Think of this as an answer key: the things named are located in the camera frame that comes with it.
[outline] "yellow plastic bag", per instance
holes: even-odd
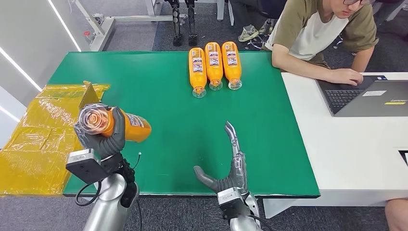
[[[0,196],[62,194],[68,153],[82,149],[73,129],[79,109],[110,85],[47,85],[0,151]]]

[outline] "man's hand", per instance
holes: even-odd
[[[363,75],[352,69],[335,69],[328,71],[325,81],[357,86],[363,82]]]

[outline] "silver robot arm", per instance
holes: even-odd
[[[83,231],[123,230],[129,212],[139,196],[139,188],[137,188],[136,196],[133,198],[130,206],[124,207],[121,204],[121,200],[126,187],[127,183],[125,178],[117,173],[114,173],[102,181],[101,192]]]
[[[240,150],[235,129],[228,121],[225,125],[232,144],[232,161],[229,175],[221,180],[204,173],[199,166],[194,167],[197,179],[217,193],[218,205],[229,220],[231,231],[262,231],[260,223],[251,216],[259,217],[255,197],[248,191],[245,154]]]
[[[79,123],[74,125],[81,145],[87,149],[70,153],[65,168],[87,184],[76,195],[76,204],[87,206],[95,201],[84,231],[122,231],[140,193],[134,168],[121,154],[125,146],[125,120],[118,107],[113,109],[113,117],[115,125],[110,137],[89,135]],[[96,195],[87,203],[80,203],[78,197],[89,197],[81,192],[95,182],[98,182]]]

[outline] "orange bottle lying on table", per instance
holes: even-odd
[[[190,84],[193,88],[192,95],[202,98],[207,94],[207,71],[205,65],[205,54],[201,48],[192,48],[189,51]]]
[[[207,66],[207,77],[210,80],[210,89],[219,90],[222,88],[222,53],[216,42],[209,42],[205,46],[205,61]]]
[[[227,77],[229,81],[228,87],[232,90],[238,90],[242,87],[242,69],[238,48],[234,42],[225,42],[222,44],[222,61],[224,64],[225,77]]]
[[[115,120],[112,109],[107,110],[103,104],[88,104],[79,113],[79,124],[83,130],[91,135],[102,134],[106,137],[112,135]],[[125,140],[142,142],[151,133],[152,127],[144,118],[125,113]]]

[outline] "bottle label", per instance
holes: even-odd
[[[218,52],[212,51],[208,53],[210,66],[218,66],[219,65],[219,57]]]
[[[228,66],[238,65],[237,53],[235,51],[227,51],[227,64]]]
[[[135,127],[144,128],[143,121],[145,121],[145,119],[143,119],[140,116],[134,115],[134,114],[130,114],[130,113],[125,113],[125,114],[129,118],[130,125],[135,126]]]
[[[203,59],[202,58],[192,59],[192,71],[193,72],[203,72]]]

